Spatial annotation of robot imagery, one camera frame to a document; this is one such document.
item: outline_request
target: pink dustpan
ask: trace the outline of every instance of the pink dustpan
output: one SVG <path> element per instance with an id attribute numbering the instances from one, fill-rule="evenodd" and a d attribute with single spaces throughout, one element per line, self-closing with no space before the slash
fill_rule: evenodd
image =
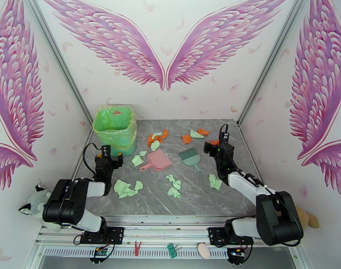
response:
<path id="1" fill-rule="evenodd" d="M 150 153 L 147 156 L 147 159 L 149 162 L 139 168 L 142 172 L 150 167 L 153 167 L 156 171 L 160 172 L 173 164 L 161 149 Z"/>

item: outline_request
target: gray marble table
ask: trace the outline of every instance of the gray marble table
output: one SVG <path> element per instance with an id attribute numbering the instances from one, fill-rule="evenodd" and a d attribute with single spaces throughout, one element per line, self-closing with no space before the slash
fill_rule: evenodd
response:
<path id="1" fill-rule="evenodd" d="M 229 143 L 235 147 L 234 160 L 237 165 L 246 172 L 255 173 L 250 157 L 236 128 L 234 120 L 152 120 L 138 121 L 137 149 L 135 154 L 147 150 L 147 138 L 149 134 L 169 130 L 169 136 L 160 144 L 160 148 L 168 155 L 173 165 L 161 172 L 148 169 L 144 172 L 132 164 L 133 156 L 125 156 L 121 168 L 114 170 L 112 184 L 118 179 L 131 183 L 133 189 L 136 180 L 142 181 L 144 188 L 132 197 L 118 198 L 118 194 L 111 189 L 108 196 L 88 198 L 86 208 L 98 215 L 228 215 L 242 216 L 253 215 L 255 206 L 238 191 L 221 185 L 219 191 L 210 188 L 209 174 L 216 175 L 215 161 L 203 152 L 204 139 L 193 139 L 193 142 L 185 145 L 180 135 L 189 134 L 190 130 L 198 128 L 210 131 L 206 139 L 218 139 L 219 129 L 224 123 L 229 124 Z M 95 134 L 91 142 L 100 147 L 101 142 Z M 195 147 L 201 156 L 199 166 L 203 171 L 200 176 L 195 168 L 182 163 L 178 152 Z M 96 151 L 89 148 L 86 160 L 91 168 L 94 168 L 94 156 Z M 171 183 L 165 178 L 167 174 L 173 174 L 176 180 L 181 180 L 181 199 L 168 196 Z M 77 177 L 91 177 L 91 172 L 80 165 Z"/>

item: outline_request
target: white wall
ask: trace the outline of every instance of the white wall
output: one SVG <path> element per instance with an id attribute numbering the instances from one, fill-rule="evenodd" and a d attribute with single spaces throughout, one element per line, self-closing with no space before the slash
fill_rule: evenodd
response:
<path id="1" fill-rule="evenodd" d="M 194 24 L 209 13 L 246 0 L 81 0 L 120 13 L 142 30 L 166 71 Z M 75 39 L 44 0 L 37 0 L 90 112 L 104 104 L 130 104 L 141 119 L 237 119 L 274 45 L 294 0 L 286 0 L 274 22 L 209 75 L 190 85 L 140 85 Z"/>
<path id="2" fill-rule="evenodd" d="M 341 0 L 333 0 L 341 18 Z M 242 130 L 265 182 L 276 190 L 288 191 L 295 203 L 319 218 L 320 230 L 305 229 L 301 242 L 312 268 L 341 268 L 341 195 L 327 187 L 321 168 L 301 166 L 297 156 L 302 143 L 290 134 L 289 100 L 299 30 L 309 14 L 306 4 L 282 48 L 271 73 L 247 115 Z M 341 108 L 322 145 L 341 139 Z"/>
<path id="3" fill-rule="evenodd" d="M 0 0 L 0 17 L 6 2 Z M 23 267 L 41 221 L 22 215 L 18 209 L 27 203 L 39 181 L 52 189 L 58 179 L 70 177 L 90 129 L 27 9 L 25 17 L 35 35 L 44 128 L 43 136 L 33 142 L 32 151 L 37 157 L 37 161 L 31 160 L 33 167 L 16 168 L 10 188 L 6 186 L 0 191 L 0 269 Z M 14 147 L 1 122 L 0 142 Z"/>

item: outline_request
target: pink feather pattern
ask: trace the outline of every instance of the pink feather pattern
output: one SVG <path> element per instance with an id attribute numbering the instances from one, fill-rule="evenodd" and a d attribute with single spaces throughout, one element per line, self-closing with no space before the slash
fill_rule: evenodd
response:
<path id="1" fill-rule="evenodd" d="M 292 90 L 291 134 L 302 141 L 301 159 L 324 141 L 341 107 L 341 23 L 328 0 L 311 0 Z"/>
<path id="2" fill-rule="evenodd" d="M 0 20 L 0 120 L 11 142 L 37 160 L 32 143 L 42 136 L 39 64 L 21 0 L 8 0 Z"/>
<path id="3" fill-rule="evenodd" d="M 19 151 L 9 145 L 0 143 L 0 190 L 4 190 L 5 185 L 10 187 L 11 175 L 15 168 L 21 165 L 33 167 L 25 156 L 19 154 Z"/>
<path id="4" fill-rule="evenodd" d="M 79 0 L 44 0 L 57 12 L 61 25 L 96 56 L 124 76 L 164 89 L 164 69 L 146 37 L 134 22 L 110 10 Z"/>
<path id="5" fill-rule="evenodd" d="M 341 139 L 319 147 L 306 158 L 302 166 L 310 163 L 321 167 L 326 186 L 331 186 L 341 194 Z"/>
<path id="6" fill-rule="evenodd" d="M 190 84 L 234 56 L 269 25 L 285 0 L 248 0 L 200 19 L 190 30 L 167 73 L 167 89 Z"/>

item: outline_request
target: orange paper scrap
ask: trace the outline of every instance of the orange paper scrap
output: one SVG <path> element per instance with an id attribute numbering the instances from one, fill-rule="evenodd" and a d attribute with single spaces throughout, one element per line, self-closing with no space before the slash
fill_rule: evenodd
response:
<path id="1" fill-rule="evenodd" d="M 191 136 L 188 135 L 188 134 L 182 136 L 181 138 L 183 139 L 184 144 L 189 144 L 190 142 L 193 141 L 192 138 L 191 138 Z"/>
<path id="2" fill-rule="evenodd" d="M 167 130 L 167 129 L 164 129 L 163 134 L 161 135 L 161 138 L 162 138 L 162 139 L 166 139 L 168 135 L 169 135 L 168 130 Z"/>
<path id="3" fill-rule="evenodd" d="M 155 141 L 155 139 L 153 139 L 153 134 L 150 134 L 148 136 L 148 147 L 150 147 L 154 141 Z"/>
<path id="4" fill-rule="evenodd" d="M 153 138 L 153 134 L 150 134 L 150 135 L 148 136 L 148 141 L 147 141 L 147 142 L 148 142 L 148 147 L 150 147 L 151 144 L 152 144 L 154 141 L 156 141 L 156 140 L 158 140 L 160 143 L 163 143 L 163 139 L 166 139 L 168 135 L 169 135 L 169 132 L 168 132 L 167 129 L 164 129 L 162 135 L 156 135 L 154 138 Z"/>
<path id="5" fill-rule="evenodd" d="M 220 140 L 212 140 L 212 141 L 210 141 L 211 145 L 219 145 L 219 143 L 220 143 Z"/>
<path id="6" fill-rule="evenodd" d="M 204 129 L 198 129 L 198 133 L 205 136 L 209 135 L 209 131 L 206 131 Z"/>

